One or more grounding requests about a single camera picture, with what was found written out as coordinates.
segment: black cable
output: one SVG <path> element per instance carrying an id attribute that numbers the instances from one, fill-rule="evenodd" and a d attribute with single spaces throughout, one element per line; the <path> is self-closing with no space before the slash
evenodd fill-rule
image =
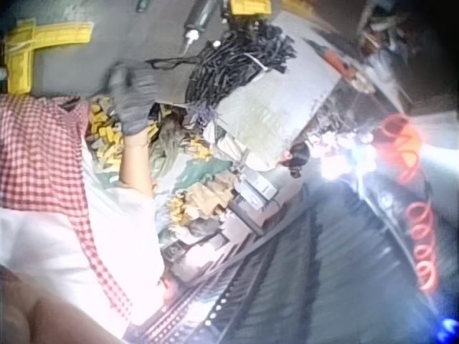
<path id="1" fill-rule="evenodd" d="M 186 88 L 185 103 L 205 127 L 215 119 L 220 101 L 240 86 L 247 85 L 264 70 L 286 71 L 287 59 L 296 57 L 293 40 L 282 29 L 263 20 L 233 23 L 215 47 L 207 42 L 193 57 L 151 59 L 154 69 L 172 70 L 182 64 L 196 65 Z"/>

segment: orange coiled cord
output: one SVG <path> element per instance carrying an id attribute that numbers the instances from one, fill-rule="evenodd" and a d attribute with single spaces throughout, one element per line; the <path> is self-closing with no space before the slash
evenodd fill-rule
<path id="1" fill-rule="evenodd" d="M 381 132 L 393 141 L 390 147 L 377 150 L 389 162 L 402 166 L 397 180 L 402 184 L 409 183 L 419 170 L 419 136 L 410 126 L 409 118 L 399 113 L 386 118 Z M 435 221 L 430 200 L 411 203 L 404 215 L 411 227 L 410 236 L 415 246 L 413 256 L 420 289 L 423 292 L 433 292 L 438 284 L 438 273 L 435 263 Z"/>

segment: red gingham scarf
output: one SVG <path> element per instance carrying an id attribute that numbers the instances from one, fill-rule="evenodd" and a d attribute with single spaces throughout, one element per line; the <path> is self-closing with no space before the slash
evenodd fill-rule
<path id="1" fill-rule="evenodd" d="M 81 146 L 89 105 L 67 112 L 66 100 L 0 95 L 0 207 L 66 215 L 111 307 L 129 320 L 131 301 L 99 258 L 89 220 Z"/>

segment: blue light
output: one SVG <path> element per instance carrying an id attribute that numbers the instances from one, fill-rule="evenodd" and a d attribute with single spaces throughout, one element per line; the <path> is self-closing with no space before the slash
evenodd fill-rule
<path id="1" fill-rule="evenodd" d="M 452 335 L 458 335 L 459 322 L 457 320 L 446 318 L 442 321 L 442 326 Z"/>
<path id="2" fill-rule="evenodd" d="M 458 335 L 459 322 L 454 319 L 446 318 L 442 321 L 442 329 L 437 333 L 437 340 L 441 344 L 456 343 Z"/>

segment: gloved hand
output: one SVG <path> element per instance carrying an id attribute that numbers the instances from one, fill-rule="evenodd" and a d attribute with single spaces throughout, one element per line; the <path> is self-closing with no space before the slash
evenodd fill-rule
<path id="1" fill-rule="evenodd" d="M 123 134 L 134 135 L 145 129 L 156 97 L 151 66 L 145 62 L 120 62 L 111 71 L 108 87 Z"/>

